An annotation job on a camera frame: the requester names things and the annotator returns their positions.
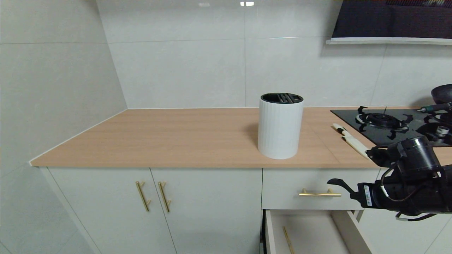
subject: gas stove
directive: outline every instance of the gas stove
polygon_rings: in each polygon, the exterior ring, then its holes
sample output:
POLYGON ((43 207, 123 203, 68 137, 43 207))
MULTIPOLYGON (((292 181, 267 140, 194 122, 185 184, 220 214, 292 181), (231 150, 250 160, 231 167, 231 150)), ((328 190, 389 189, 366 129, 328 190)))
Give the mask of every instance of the gas stove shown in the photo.
POLYGON ((416 109, 332 110, 336 116, 380 147, 426 136, 433 146, 452 146, 452 112, 422 113, 416 109))

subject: kitchen counter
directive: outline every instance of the kitchen counter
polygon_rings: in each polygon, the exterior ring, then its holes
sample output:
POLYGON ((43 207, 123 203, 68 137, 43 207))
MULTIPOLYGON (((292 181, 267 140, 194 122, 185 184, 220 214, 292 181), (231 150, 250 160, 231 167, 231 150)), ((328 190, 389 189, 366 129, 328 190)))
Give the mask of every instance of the kitchen counter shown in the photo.
MULTIPOLYGON (((273 160, 257 149, 258 108, 129 109, 32 160, 51 167, 377 168, 332 127, 373 147, 331 109, 304 108, 298 153, 273 160)), ((452 148, 435 152, 452 164, 452 148)))

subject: gold handle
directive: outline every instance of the gold handle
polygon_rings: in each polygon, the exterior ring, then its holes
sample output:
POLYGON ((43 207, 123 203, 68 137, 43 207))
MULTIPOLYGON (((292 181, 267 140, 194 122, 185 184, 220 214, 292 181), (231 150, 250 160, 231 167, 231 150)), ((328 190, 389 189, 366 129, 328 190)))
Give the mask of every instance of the gold handle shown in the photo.
POLYGON ((144 209, 146 209, 146 212, 149 212, 149 208, 147 206, 150 204, 151 200, 149 199, 146 201, 143 192, 141 191, 141 187, 143 187, 144 182, 140 183, 136 181, 135 184, 137 185, 138 193, 140 194, 141 200, 143 201, 144 209))
POLYGON ((326 193, 308 193, 305 188, 298 194, 300 197, 341 197, 340 193, 333 193, 331 188, 326 193))
POLYGON ((170 203, 171 203, 171 199, 168 199, 168 201, 166 201, 166 196, 165 196, 165 192, 163 191, 163 188, 165 187, 166 182, 159 182, 159 187, 160 187, 160 192, 162 193, 162 198, 163 198, 163 202, 165 203, 165 207, 166 207, 166 211, 170 212, 170 203))

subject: white knife block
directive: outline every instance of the white knife block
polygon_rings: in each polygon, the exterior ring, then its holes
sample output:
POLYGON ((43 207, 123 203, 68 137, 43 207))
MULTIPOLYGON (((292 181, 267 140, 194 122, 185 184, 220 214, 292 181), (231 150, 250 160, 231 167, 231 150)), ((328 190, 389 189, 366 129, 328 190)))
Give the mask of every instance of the white knife block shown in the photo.
POLYGON ((268 158, 288 159, 298 152, 303 98, 296 94, 264 94, 259 103, 258 149, 268 158))

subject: drawer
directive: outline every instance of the drawer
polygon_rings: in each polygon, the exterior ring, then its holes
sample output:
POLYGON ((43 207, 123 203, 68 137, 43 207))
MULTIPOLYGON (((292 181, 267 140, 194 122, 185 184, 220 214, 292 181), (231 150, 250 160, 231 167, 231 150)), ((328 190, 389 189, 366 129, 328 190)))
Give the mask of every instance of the drawer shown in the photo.
POLYGON ((355 191, 357 183, 374 182, 378 168, 372 169, 264 169, 262 209, 274 210, 362 210, 358 201, 340 186, 326 182, 331 178, 344 179, 355 191), (307 193, 327 193, 328 189, 340 197, 299 196, 307 193))
POLYGON ((266 210, 265 221, 267 254, 376 254, 348 210, 266 210))

